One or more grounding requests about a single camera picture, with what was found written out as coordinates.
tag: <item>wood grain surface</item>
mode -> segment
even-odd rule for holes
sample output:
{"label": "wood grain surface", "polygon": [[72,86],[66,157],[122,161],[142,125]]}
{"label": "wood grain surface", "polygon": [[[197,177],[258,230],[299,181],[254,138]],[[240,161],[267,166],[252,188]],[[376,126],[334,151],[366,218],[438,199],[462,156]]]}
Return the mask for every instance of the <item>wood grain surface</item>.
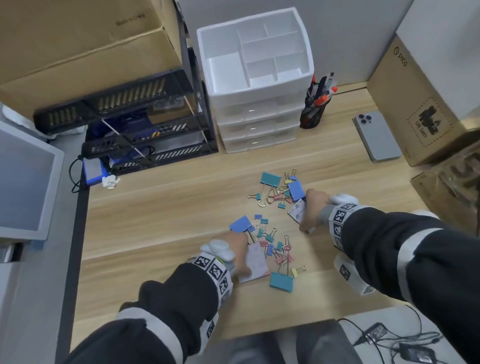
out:
{"label": "wood grain surface", "polygon": [[308,271],[295,279],[293,293],[270,288],[269,277],[236,282],[220,312],[217,340],[397,304],[378,292],[361,297],[353,291],[334,270],[338,251],[326,230],[304,235],[276,204],[260,208],[247,199],[262,191],[262,172],[283,176],[296,168],[305,190],[352,194],[384,211],[425,208],[409,183],[416,169],[403,158],[370,161],[352,117],[374,109],[366,89],[347,92],[332,99],[318,127],[300,129],[293,142],[236,154],[221,149],[122,176],[113,190],[91,188],[72,348],[112,320],[123,302],[135,301],[142,282],[164,281],[201,244],[242,215],[253,219],[255,213],[269,219],[268,231],[278,229],[278,240],[289,235],[292,266],[306,265]]}

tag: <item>white drawer organizer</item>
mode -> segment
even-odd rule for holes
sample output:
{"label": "white drawer organizer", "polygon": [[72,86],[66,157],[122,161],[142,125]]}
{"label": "white drawer organizer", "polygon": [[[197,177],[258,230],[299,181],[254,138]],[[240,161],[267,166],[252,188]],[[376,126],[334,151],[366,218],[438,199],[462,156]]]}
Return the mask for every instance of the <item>white drawer organizer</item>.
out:
{"label": "white drawer organizer", "polygon": [[295,8],[197,30],[205,84],[228,153],[295,139],[313,76]]}

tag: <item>gray wall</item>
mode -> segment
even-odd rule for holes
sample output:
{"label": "gray wall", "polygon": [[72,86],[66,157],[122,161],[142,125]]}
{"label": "gray wall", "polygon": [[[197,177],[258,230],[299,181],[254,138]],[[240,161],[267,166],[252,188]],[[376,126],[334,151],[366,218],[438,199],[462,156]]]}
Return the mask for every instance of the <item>gray wall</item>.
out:
{"label": "gray wall", "polygon": [[295,6],[312,47],[315,75],[335,72],[339,84],[367,81],[413,0],[176,0],[194,49],[196,30]]}
{"label": "gray wall", "polygon": [[417,0],[397,33],[456,117],[480,118],[480,1]]}

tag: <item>hand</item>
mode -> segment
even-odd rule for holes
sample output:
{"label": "hand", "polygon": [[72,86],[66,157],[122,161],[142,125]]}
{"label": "hand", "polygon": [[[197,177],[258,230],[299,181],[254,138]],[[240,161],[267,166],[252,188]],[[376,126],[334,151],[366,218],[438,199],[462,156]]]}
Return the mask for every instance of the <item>hand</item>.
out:
{"label": "hand", "polygon": [[245,262],[248,250],[248,236],[246,233],[229,231],[214,237],[214,239],[226,241],[230,249],[235,253],[233,263],[235,264],[238,276],[249,276],[252,274],[252,271]]}
{"label": "hand", "polygon": [[328,193],[313,188],[309,188],[306,195],[307,208],[300,224],[300,231],[302,232],[308,232],[308,230],[317,226],[318,214],[329,204],[328,199],[330,198]]}

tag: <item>black sleeve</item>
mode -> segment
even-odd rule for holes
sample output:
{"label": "black sleeve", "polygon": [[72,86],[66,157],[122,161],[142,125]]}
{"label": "black sleeve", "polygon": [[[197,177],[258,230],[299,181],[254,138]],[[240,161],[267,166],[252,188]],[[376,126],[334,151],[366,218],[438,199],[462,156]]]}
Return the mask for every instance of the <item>black sleeve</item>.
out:
{"label": "black sleeve", "polygon": [[[211,321],[218,308],[217,287],[207,272],[190,263],[180,265],[165,281],[147,281],[138,301],[120,310],[138,307],[165,323],[178,338],[183,362],[201,345],[200,326]],[[65,364],[175,364],[163,342],[142,319],[109,322],[75,348]]]}
{"label": "black sleeve", "polygon": [[407,265],[413,304],[433,321],[468,363],[478,363],[480,327],[480,239],[440,220],[372,207],[354,212],[342,230],[342,244],[361,278],[380,292],[403,300],[397,276],[398,251],[413,234],[427,235]]}

